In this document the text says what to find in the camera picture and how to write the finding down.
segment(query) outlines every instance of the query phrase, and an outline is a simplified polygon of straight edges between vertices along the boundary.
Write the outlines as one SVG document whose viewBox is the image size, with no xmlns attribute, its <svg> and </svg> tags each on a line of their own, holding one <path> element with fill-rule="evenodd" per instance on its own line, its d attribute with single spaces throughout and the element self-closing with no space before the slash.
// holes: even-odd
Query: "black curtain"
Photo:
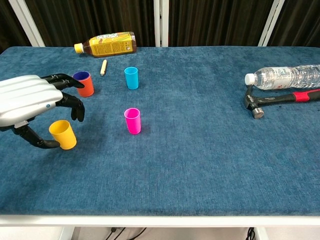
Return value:
<svg viewBox="0 0 320 240">
<path fill-rule="evenodd" d="M 257 46 L 273 0 L 170 0 L 169 46 Z"/>
<path fill-rule="evenodd" d="M 320 47 L 320 0 L 285 1 L 268 45 Z"/>
<path fill-rule="evenodd" d="M 134 32 L 155 46 L 152 0 L 25 0 L 46 46 L 71 47 L 102 34 Z"/>
<path fill-rule="evenodd" d="M 12 46 L 31 46 L 7 0 L 0 0 L 0 53 Z"/>
</svg>

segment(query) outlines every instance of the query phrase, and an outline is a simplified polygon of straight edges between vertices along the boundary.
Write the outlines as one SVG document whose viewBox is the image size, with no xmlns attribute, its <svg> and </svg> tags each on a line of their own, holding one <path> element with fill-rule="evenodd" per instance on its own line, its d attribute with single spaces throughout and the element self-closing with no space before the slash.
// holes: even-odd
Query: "plastic bottle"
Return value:
<svg viewBox="0 0 320 240">
<path fill-rule="evenodd" d="M 264 67 L 246 74 L 245 84 L 263 90 L 320 87 L 320 65 Z"/>
<path fill-rule="evenodd" d="M 130 54 L 137 51 L 135 34 L 132 31 L 95 36 L 84 43 L 74 45 L 77 54 L 87 53 L 94 57 Z"/>
</svg>

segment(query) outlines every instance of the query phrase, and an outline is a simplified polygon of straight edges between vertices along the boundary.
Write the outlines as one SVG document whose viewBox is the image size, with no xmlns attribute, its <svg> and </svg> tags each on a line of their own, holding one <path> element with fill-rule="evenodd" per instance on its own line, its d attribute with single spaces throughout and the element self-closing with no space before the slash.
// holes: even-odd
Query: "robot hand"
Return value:
<svg viewBox="0 0 320 240">
<path fill-rule="evenodd" d="M 11 129 L 31 145 L 42 148 L 57 148 L 54 140 L 43 140 L 28 122 L 54 107 L 71 108 L 72 120 L 82 122 L 85 107 L 77 97 L 61 92 L 62 89 L 85 86 L 63 73 L 39 77 L 25 75 L 0 81 L 0 131 Z"/>
</svg>

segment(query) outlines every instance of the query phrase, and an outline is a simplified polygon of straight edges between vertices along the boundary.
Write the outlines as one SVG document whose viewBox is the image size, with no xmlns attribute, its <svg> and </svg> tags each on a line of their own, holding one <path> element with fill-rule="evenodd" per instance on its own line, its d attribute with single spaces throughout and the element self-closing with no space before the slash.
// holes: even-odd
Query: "bottle cap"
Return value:
<svg viewBox="0 0 320 240">
<path fill-rule="evenodd" d="M 84 46 L 82 43 L 77 43 L 74 45 L 74 50 L 77 54 L 82 54 L 84 52 Z"/>
<path fill-rule="evenodd" d="M 246 85 L 254 85 L 255 84 L 255 75 L 253 73 L 248 73 L 245 75 L 244 82 Z"/>
</svg>

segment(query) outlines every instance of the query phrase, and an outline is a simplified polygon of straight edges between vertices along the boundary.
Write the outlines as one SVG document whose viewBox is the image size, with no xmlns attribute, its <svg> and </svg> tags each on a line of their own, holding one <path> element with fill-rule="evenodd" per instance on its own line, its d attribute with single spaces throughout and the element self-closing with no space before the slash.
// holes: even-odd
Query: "plastic cup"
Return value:
<svg viewBox="0 0 320 240">
<path fill-rule="evenodd" d="M 74 131 L 67 120 L 55 121 L 50 125 L 49 132 L 64 150 L 72 149 L 77 144 Z"/>
<path fill-rule="evenodd" d="M 84 85 L 84 88 L 76 89 L 81 97 L 90 97 L 94 94 L 95 89 L 89 72 L 78 71 L 72 77 Z"/>
<path fill-rule="evenodd" d="M 127 67 L 124 70 L 126 85 L 128 89 L 135 90 L 139 87 L 138 69 L 134 66 Z"/>
<path fill-rule="evenodd" d="M 141 118 L 139 109 L 128 108 L 124 111 L 124 117 L 129 133 L 139 134 L 141 131 Z"/>
</svg>

